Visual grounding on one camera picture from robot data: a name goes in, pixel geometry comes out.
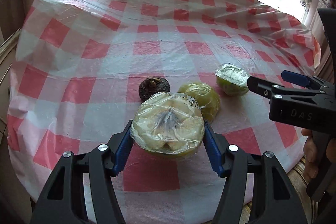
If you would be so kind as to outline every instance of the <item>human hand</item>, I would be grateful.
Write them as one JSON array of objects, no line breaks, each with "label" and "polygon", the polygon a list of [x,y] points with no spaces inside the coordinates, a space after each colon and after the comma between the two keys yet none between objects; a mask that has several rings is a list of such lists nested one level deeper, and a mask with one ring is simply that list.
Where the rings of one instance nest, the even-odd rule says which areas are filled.
[{"label": "human hand", "polygon": [[[303,128],[301,131],[303,136],[307,136],[306,143],[303,147],[303,152],[306,155],[306,164],[304,167],[303,177],[306,181],[310,181],[315,178],[319,169],[315,163],[317,157],[317,148],[313,141],[312,131],[309,129]],[[336,138],[330,140],[327,146],[327,158],[331,162],[336,162]]]}]

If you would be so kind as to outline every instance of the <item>plastic tablecloth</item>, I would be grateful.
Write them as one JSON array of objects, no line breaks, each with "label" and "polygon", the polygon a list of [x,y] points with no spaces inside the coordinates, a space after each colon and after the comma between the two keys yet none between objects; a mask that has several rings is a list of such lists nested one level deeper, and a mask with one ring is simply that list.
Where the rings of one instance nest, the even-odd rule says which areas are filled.
[{"label": "plastic tablecloth", "polygon": [[[188,81],[213,86],[221,95],[214,131],[249,153],[273,151],[289,171],[303,155],[300,130],[270,121],[259,95],[225,96],[214,72],[231,62],[292,86],[282,70],[312,74],[319,54],[304,25],[256,0],[34,0],[10,72],[12,164],[36,200],[64,151],[89,152],[121,132],[140,105],[140,82],[162,76],[173,92]],[[212,219],[225,182],[203,146],[182,160],[134,146],[112,181],[126,222],[155,224]],[[252,188],[249,176],[246,202]]]}]

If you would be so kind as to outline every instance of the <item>dark round fruit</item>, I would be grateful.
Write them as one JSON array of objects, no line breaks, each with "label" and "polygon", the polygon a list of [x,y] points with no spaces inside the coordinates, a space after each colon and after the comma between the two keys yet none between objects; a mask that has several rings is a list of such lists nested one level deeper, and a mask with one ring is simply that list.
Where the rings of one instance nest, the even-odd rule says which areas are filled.
[{"label": "dark round fruit", "polygon": [[170,92],[170,85],[165,78],[150,77],[139,85],[139,96],[143,102],[158,92]]}]

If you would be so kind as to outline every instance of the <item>wrapped melon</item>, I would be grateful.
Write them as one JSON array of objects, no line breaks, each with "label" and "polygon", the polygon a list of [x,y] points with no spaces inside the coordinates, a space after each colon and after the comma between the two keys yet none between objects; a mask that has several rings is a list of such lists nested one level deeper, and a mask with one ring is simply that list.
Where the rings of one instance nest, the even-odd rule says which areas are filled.
[{"label": "wrapped melon", "polygon": [[241,96],[249,91],[247,80],[250,75],[231,63],[220,65],[215,75],[217,85],[229,96]]},{"label": "wrapped melon", "polygon": [[180,86],[178,92],[194,97],[199,104],[203,118],[212,122],[221,108],[221,99],[218,93],[208,84],[194,82]]},{"label": "wrapped melon", "polygon": [[131,136],[143,149],[186,155],[204,135],[204,121],[196,100],[182,93],[156,93],[142,103],[131,125]]}]

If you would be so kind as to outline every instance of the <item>blue gripper pad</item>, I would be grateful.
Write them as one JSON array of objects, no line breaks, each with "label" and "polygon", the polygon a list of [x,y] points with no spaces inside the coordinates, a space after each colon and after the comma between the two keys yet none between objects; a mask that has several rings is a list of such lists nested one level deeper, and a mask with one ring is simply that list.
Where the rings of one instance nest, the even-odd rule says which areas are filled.
[{"label": "blue gripper pad", "polygon": [[125,164],[127,162],[128,156],[131,152],[133,146],[133,139],[131,137],[131,127],[128,128],[127,132],[125,133],[123,139],[120,142],[120,145],[115,152],[114,156],[114,166],[112,169],[112,173],[116,177],[119,172],[124,170]]},{"label": "blue gripper pad", "polygon": [[208,124],[204,124],[203,144],[208,154],[212,170],[217,173],[219,177],[223,176],[224,168],[222,166],[222,155],[219,151]]},{"label": "blue gripper pad", "polygon": [[301,75],[295,72],[291,72],[288,70],[284,70],[281,73],[281,78],[289,83],[295,84],[295,85],[299,85],[302,86],[304,88],[307,88],[310,86],[310,80],[307,76],[305,75]]}]

